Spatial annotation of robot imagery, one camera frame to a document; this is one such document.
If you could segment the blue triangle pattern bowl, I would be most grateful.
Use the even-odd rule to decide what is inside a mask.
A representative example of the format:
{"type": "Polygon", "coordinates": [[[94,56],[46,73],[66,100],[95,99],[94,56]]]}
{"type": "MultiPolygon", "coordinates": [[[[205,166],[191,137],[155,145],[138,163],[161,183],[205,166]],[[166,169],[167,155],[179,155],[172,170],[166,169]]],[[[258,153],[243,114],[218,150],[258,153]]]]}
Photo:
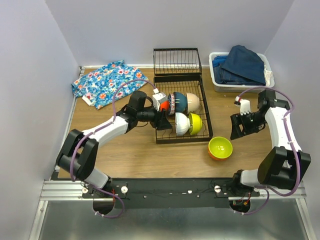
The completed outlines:
{"type": "Polygon", "coordinates": [[[176,112],[176,102],[175,102],[175,95],[173,93],[169,93],[167,97],[167,101],[169,103],[168,107],[168,115],[172,116],[176,112]]]}

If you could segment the white bowl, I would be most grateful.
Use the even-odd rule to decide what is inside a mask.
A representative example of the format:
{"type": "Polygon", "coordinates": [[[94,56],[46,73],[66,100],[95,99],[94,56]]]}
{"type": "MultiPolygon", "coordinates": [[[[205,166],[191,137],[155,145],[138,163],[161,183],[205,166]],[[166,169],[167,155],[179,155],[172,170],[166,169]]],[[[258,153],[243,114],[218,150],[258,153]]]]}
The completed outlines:
{"type": "Polygon", "coordinates": [[[184,114],[180,112],[175,113],[175,132],[178,137],[183,136],[188,132],[190,128],[190,120],[184,114]]]}
{"type": "Polygon", "coordinates": [[[200,99],[194,93],[187,92],[186,93],[187,99],[187,113],[194,113],[200,107],[200,99]]]}

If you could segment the dark glazed bowl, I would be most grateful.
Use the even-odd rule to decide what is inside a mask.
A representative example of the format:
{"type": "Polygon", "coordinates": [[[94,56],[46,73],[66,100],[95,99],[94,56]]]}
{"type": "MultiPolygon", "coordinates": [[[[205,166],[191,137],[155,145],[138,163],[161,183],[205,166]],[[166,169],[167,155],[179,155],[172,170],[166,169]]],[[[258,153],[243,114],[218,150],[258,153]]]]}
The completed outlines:
{"type": "Polygon", "coordinates": [[[175,112],[183,113],[187,110],[187,97],[181,92],[174,92],[175,112]]]}

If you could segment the green orange bowl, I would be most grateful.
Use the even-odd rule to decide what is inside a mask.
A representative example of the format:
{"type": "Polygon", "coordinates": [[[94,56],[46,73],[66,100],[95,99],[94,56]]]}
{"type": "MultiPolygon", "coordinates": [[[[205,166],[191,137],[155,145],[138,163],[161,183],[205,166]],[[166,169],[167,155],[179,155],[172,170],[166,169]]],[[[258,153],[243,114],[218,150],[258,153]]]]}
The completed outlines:
{"type": "Polygon", "coordinates": [[[208,143],[208,154],[217,161],[224,161],[233,153],[232,143],[225,137],[213,137],[208,143]]]}

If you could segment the yellow-green bowl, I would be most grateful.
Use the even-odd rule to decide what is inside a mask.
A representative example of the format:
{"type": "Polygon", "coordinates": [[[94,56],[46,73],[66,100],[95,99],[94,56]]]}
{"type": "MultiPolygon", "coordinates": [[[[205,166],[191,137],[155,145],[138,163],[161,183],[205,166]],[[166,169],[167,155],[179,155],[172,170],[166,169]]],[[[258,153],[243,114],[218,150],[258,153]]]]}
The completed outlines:
{"type": "Polygon", "coordinates": [[[188,115],[188,118],[189,118],[189,122],[190,122],[189,134],[191,136],[194,136],[201,131],[201,129],[203,127],[203,122],[202,122],[201,117],[195,113],[190,113],[188,115]]]}

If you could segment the black wire dish rack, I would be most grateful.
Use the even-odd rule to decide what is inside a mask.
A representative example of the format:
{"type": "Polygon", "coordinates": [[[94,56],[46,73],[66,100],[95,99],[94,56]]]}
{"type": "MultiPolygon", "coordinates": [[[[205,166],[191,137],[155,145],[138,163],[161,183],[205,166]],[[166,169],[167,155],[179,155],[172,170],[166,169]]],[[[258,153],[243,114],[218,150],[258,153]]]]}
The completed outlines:
{"type": "Polygon", "coordinates": [[[195,114],[202,120],[199,133],[182,136],[176,135],[175,116],[168,120],[172,129],[157,130],[155,141],[157,144],[181,144],[208,142],[213,137],[213,129],[203,86],[202,64],[198,48],[171,47],[153,49],[153,81],[160,91],[166,95],[174,92],[182,94],[192,93],[199,98],[199,109],[195,114]]]}

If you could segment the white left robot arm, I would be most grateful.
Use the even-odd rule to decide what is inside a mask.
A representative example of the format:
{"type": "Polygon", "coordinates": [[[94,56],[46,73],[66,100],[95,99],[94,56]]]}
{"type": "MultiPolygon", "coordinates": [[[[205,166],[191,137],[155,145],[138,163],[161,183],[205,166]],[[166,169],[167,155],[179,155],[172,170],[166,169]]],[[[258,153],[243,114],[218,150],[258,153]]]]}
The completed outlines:
{"type": "Polygon", "coordinates": [[[86,182],[101,198],[111,191],[110,177],[95,167],[98,149],[112,139],[135,128],[138,122],[147,122],[156,130],[171,129],[166,110],[161,107],[167,101],[163,92],[154,89],[152,97],[143,91],[134,91],[128,104],[104,123],[79,131],[71,130],[56,159],[56,165],[70,174],[72,180],[86,182]]]}

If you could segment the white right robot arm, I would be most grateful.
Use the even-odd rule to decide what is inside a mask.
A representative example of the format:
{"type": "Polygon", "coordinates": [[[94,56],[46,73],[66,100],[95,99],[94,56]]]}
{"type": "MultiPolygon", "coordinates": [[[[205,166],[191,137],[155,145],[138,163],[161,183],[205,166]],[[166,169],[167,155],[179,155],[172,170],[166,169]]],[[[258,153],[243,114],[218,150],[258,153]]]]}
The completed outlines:
{"type": "Polygon", "coordinates": [[[230,191],[241,196],[247,190],[265,189],[288,197],[293,195],[305,175],[311,156],[303,152],[295,138],[291,113],[295,106],[284,95],[277,98],[278,90],[261,87],[257,111],[251,111],[251,103],[240,93],[235,97],[239,113],[231,115],[230,139],[236,140],[269,128],[271,150],[255,170],[238,170],[233,175],[230,191]]]}

